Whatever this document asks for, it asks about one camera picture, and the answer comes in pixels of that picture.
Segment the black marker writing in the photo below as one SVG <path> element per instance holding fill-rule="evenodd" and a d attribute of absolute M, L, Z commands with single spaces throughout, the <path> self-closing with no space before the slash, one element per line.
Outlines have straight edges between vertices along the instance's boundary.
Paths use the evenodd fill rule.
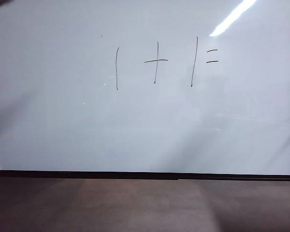
<path fill-rule="evenodd" d="M 117 48 L 117 51 L 116 51 L 116 60 L 115 60 L 115 68 L 116 68 L 116 89 L 118 90 L 118 80 L 117 80 L 117 54 L 118 54 L 118 50 L 119 50 L 119 47 Z"/>
<path fill-rule="evenodd" d="M 191 87 L 193 85 L 193 73 L 194 73 L 194 67 L 195 67 L 195 61 L 197 59 L 197 52 L 198 52 L 198 36 L 197 36 L 197 46 L 196 46 L 196 49 L 195 49 L 195 57 L 194 57 L 194 63 L 193 63 L 193 69 L 192 69 L 192 77 L 191 77 Z"/>
<path fill-rule="evenodd" d="M 207 52 L 218 51 L 218 49 L 208 50 Z"/>
<path fill-rule="evenodd" d="M 149 63 L 149 62 L 154 62 L 154 61 L 157 62 L 157 64 L 156 64 L 156 72 L 155 72 L 155 80 L 154 80 L 154 84 L 155 84 L 156 83 L 156 78 L 157 78 L 158 61 L 169 61 L 168 59 L 159 59 L 159 41 L 157 41 L 157 59 L 145 61 L 144 63 Z"/>
<path fill-rule="evenodd" d="M 212 62 L 218 62 L 218 60 L 212 60 L 212 61 L 208 61 L 206 63 L 212 63 Z"/>
<path fill-rule="evenodd" d="M 154 62 L 154 61 L 160 61 L 160 60 L 168 61 L 168 59 L 154 59 L 154 60 L 150 60 L 150 61 L 145 61 L 144 63 Z"/>

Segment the white whiteboard surface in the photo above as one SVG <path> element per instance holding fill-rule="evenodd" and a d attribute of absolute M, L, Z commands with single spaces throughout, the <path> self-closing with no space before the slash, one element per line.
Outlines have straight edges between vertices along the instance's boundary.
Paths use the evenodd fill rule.
<path fill-rule="evenodd" d="M 241 2 L 0 7 L 0 170 L 289 175 L 290 0 Z"/>

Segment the gray floor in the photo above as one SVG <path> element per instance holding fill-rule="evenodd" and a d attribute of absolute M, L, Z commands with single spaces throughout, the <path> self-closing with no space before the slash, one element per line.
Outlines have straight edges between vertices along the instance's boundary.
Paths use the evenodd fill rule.
<path fill-rule="evenodd" d="M 0 232 L 290 232 L 290 182 L 0 177 Z"/>

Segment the plus sign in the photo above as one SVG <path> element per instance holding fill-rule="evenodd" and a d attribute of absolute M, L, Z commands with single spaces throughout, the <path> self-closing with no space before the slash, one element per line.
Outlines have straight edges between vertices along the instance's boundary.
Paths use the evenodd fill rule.
<path fill-rule="evenodd" d="M 154 62 L 154 61 L 157 62 L 154 84 L 156 83 L 157 69 L 158 69 L 158 61 L 162 61 L 162 60 L 164 60 L 164 61 L 168 61 L 168 59 L 159 59 L 159 41 L 157 41 L 157 59 L 149 60 L 149 61 L 145 61 L 145 62 L 144 62 L 144 63 L 149 63 L 149 62 Z"/>

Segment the black frame edge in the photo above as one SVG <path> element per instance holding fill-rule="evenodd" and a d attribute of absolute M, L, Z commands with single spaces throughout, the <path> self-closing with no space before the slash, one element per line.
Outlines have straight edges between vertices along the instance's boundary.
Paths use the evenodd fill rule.
<path fill-rule="evenodd" d="M 0 177 L 35 178 L 82 178 L 82 179 L 148 179 L 148 180 L 243 180 L 243 181 L 290 181 L 290 175 L 249 174 L 195 174 L 150 172 L 70 172 L 70 171 L 16 171 L 2 170 Z"/>

